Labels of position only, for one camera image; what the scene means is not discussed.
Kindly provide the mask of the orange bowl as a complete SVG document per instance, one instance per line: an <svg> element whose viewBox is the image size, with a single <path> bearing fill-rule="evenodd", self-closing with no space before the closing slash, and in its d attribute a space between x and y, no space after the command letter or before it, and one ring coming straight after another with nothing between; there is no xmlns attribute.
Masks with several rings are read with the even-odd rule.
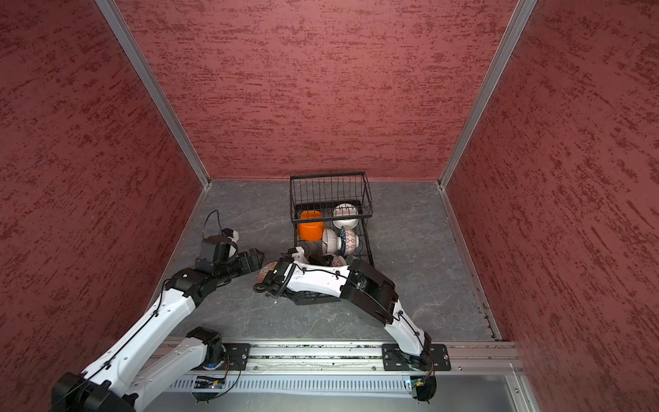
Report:
<svg viewBox="0 0 659 412"><path fill-rule="evenodd" d="M301 240L317 242L324 236L325 225L321 221L323 215L318 210L305 210L300 213L298 234Z"/></svg>

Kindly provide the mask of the blue patterned bowl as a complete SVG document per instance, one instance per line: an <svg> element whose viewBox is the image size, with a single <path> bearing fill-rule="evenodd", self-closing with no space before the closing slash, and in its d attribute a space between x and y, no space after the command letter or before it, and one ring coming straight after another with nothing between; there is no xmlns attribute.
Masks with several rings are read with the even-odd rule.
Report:
<svg viewBox="0 0 659 412"><path fill-rule="evenodd" d="M341 255L352 255L360 245L360 238L351 228L342 228L339 233L340 245L338 251Z"/></svg>

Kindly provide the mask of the white bowl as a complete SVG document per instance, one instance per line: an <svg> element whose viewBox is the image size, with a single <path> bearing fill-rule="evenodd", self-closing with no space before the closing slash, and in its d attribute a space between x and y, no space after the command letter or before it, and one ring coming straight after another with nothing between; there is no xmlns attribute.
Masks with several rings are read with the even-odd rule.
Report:
<svg viewBox="0 0 659 412"><path fill-rule="evenodd" d="M359 225L359 210L356 206L349 203L338 204L333 210L332 224L337 229L347 228L354 229Z"/></svg>

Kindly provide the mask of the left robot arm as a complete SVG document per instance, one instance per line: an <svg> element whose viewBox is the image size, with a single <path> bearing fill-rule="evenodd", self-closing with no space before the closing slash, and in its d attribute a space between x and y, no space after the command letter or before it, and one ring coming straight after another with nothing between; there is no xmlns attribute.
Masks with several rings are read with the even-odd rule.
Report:
<svg viewBox="0 0 659 412"><path fill-rule="evenodd" d="M169 334L218 288L262 269L264 254L240 251L236 233L226 230L203 239L193 267L178 271L161 286L152 307L115 345L80 374L64 374L51 390L53 411L142 411L183 374L195 368L228 377L238 369L221 334L203 327L152 365L147 364Z"/></svg>

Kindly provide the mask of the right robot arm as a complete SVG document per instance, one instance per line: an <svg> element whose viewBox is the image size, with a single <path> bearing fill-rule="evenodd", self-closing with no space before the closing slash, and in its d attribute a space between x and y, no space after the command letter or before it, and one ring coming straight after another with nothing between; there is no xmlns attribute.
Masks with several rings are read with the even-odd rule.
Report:
<svg viewBox="0 0 659 412"><path fill-rule="evenodd" d="M302 302L329 298L348 303L367 324L380 326L395 340L403 359L414 370L434 370L432 338L404 310L396 285L362 260L340 267L317 266L282 257L253 286L274 299L284 297Z"/></svg>

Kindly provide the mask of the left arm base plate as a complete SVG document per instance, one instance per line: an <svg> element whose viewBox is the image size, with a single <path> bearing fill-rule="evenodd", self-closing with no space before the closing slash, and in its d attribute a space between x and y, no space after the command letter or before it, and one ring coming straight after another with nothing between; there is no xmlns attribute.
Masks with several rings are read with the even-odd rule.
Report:
<svg viewBox="0 0 659 412"><path fill-rule="evenodd" d="M250 343L213 343L201 367L207 371L245 371L251 349Z"/></svg>

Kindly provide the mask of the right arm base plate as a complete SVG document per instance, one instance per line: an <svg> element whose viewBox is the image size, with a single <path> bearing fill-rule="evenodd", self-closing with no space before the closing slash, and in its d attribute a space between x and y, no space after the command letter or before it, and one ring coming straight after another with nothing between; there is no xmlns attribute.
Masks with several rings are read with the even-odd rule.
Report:
<svg viewBox="0 0 659 412"><path fill-rule="evenodd" d="M448 372L452 369L448 348L444 344L431 344L418 356L404 353L395 343L383 344L381 350L387 372Z"/></svg>

